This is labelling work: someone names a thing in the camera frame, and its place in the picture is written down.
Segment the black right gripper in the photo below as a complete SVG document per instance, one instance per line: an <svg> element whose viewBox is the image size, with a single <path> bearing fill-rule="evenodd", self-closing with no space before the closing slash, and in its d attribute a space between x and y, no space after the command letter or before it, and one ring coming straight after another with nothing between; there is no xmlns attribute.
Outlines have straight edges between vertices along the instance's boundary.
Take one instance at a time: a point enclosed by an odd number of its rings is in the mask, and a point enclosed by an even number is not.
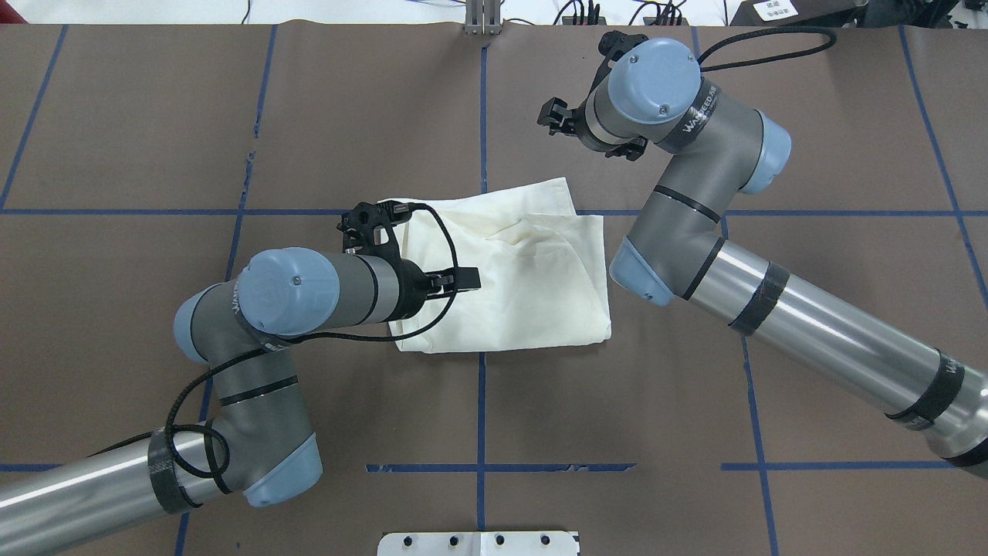
<svg viewBox="0 0 988 556"><path fill-rule="evenodd" d="M596 97L597 93L590 93L574 112L565 101L558 97L550 98L541 106L537 124L547 126L550 136L577 137L584 147L604 154L606 158L637 161L645 153L647 141L640 136L615 136L606 130L597 115Z"/></svg>

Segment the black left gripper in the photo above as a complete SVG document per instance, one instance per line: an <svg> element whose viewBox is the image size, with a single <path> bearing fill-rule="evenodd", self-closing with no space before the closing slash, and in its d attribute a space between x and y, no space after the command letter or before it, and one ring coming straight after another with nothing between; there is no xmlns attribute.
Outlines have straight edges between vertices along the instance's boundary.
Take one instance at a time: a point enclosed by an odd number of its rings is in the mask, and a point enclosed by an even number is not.
<svg viewBox="0 0 988 556"><path fill-rule="evenodd" d="M395 305L395 320L415 316L429 299L452 298L460 292L472 292L482 287L479 268L455 266L431 271L429 276L412 261L399 261L396 267L399 295ZM433 293L434 288L441 291Z"/></svg>

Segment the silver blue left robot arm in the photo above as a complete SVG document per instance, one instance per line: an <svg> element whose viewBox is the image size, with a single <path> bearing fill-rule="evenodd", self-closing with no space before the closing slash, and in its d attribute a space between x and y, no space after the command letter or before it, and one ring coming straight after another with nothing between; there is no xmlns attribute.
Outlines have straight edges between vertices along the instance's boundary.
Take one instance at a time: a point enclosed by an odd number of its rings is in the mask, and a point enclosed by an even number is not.
<svg viewBox="0 0 988 556"><path fill-rule="evenodd" d="M423 272L395 251L253 256L187 300L177 345L208 366L214 419L162 429L2 489L2 553L54 554L241 492L254 507L300 495L322 464L289 349L341 328L407 319L425 300L480 288L474 267Z"/></svg>

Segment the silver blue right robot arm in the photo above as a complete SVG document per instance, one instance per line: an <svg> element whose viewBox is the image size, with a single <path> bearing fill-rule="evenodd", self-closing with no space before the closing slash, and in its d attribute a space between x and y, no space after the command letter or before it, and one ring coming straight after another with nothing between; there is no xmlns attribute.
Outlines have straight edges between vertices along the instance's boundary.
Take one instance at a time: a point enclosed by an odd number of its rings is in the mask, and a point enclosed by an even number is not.
<svg viewBox="0 0 988 556"><path fill-rule="evenodd" d="M607 32L577 106L539 124L607 156L671 155L611 264L745 344L846 388L936 459L986 475L986 264L907 29L696 42Z"/></svg>

